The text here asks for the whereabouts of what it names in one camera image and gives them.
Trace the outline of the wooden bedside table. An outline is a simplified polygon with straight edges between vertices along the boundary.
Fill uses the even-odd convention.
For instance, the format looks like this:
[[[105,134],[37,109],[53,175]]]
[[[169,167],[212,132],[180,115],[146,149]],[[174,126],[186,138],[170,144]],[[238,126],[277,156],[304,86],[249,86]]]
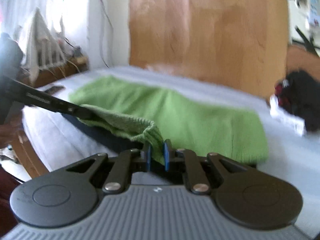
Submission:
[[[85,56],[73,57],[62,67],[41,70],[34,82],[31,82],[28,76],[23,77],[21,82],[34,88],[43,87],[57,80],[88,70],[87,62],[88,58]]]

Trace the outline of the white wifi router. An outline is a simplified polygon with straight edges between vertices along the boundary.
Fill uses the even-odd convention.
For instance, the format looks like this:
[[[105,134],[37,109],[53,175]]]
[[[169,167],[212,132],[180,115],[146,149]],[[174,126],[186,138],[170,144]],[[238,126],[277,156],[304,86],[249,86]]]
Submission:
[[[66,57],[55,37],[36,8],[22,26],[18,44],[24,54],[22,68],[29,73],[29,80],[34,83],[40,71],[62,67]]]

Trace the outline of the white folded garment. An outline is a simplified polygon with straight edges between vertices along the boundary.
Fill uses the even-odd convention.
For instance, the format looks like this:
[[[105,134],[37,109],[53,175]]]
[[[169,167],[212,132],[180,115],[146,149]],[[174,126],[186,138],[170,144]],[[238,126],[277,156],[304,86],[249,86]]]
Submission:
[[[273,94],[269,100],[271,117],[277,119],[285,126],[292,128],[300,137],[306,135],[307,131],[304,119],[289,114],[287,111],[281,108],[278,103],[278,98]]]

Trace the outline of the red black striped garment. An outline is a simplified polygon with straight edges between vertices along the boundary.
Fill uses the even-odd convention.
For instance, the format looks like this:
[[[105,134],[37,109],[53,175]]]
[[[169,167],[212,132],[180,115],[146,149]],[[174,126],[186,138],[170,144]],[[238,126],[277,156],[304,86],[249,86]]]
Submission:
[[[278,99],[278,106],[282,108],[289,108],[291,106],[291,102],[288,98],[288,88],[289,82],[287,79],[283,79],[279,83],[277,83],[274,87],[274,94]]]

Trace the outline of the black knit sweater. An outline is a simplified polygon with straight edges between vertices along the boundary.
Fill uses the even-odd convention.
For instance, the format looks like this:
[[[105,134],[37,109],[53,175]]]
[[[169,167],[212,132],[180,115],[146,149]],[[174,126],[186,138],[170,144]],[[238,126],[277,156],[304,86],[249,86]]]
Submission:
[[[291,72],[285,79],[289,82],[291,106],[283,109],[304,119],[308,132],[319,131],[319,81],[304,70]]]

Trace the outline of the brown cushion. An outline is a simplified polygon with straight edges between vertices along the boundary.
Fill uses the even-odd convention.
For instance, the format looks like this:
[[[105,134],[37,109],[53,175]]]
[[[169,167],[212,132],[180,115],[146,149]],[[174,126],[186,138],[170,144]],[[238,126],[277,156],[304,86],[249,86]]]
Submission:
[[[320,59],[298,46],[289,46],[286,55],[286,73],[304,70],[315,80],[320,80]]]

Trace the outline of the wooden headboard panel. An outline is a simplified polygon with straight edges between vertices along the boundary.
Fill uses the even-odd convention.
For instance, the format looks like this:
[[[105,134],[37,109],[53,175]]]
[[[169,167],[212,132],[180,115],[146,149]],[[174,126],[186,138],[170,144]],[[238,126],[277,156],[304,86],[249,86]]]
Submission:
[[[262,98],[285,76],[287,0],[130,0],[130,64]]]

